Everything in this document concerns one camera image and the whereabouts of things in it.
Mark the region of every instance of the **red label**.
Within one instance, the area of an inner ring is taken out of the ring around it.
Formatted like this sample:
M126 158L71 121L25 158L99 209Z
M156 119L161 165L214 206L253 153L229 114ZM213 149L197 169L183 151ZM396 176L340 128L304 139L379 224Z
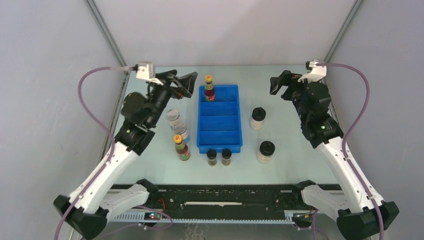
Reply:
M215 101L215 95L212 95L212 96L205 96L206 97L206 101L208 101L208 102L213 102L213 101Z

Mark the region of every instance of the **sauce bottle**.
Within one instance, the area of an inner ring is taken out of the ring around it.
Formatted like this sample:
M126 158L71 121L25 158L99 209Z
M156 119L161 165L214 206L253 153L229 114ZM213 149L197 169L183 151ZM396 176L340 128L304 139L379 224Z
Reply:
M204 77L205 85L204 85L204 99L206 102L214 102L215 101L215 89L214 84L212 83L212 76L206 75Z
M183 137L177 134L173 137L175 142L175 151L178 154L178 158L182 161L187 161L190 158L189 147L183 141Z

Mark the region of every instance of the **yellow bottle cap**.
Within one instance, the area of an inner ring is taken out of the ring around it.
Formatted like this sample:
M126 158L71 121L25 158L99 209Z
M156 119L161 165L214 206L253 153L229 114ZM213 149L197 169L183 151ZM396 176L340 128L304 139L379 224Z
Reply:
M183 137L180 134L177 134L177 135L173 136L173 141L176 144L180 144L183 141Z
M210 84L212 83L212 75L206 75L204 77L204 80L206 81L206 83Z

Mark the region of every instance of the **white wall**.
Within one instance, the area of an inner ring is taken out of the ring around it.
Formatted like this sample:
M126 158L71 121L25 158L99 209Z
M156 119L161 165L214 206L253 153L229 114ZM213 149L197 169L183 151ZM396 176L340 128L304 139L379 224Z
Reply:
M284 65L324 58L354 0L97 0L128 63Z
M78 81L118 63L82 0L2 1L0 44L0 239L50 240L54 199L88 176L106 136L80 106ZM105 123L122 79L102 72L83 86Z
M423 238L423 9L422 0L366 1L331 60L369 79L368 109L349 145L373 186L400 209L388 230L394 240ZM362 79L330 68L327 82L350 125L364 103Z

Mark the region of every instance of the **white jar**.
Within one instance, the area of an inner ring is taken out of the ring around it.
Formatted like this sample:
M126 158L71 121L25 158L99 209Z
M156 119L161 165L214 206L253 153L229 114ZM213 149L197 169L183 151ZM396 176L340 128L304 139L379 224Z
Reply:
M253 109L250 119L250 127L253 130L260 130L264 126L266 114L267 112L262 107Z
M274 145L274 143L270 141L264 141L260 144L259 150L256 154L256 159L260 163L266 164L271 161L275 150L276 146Z

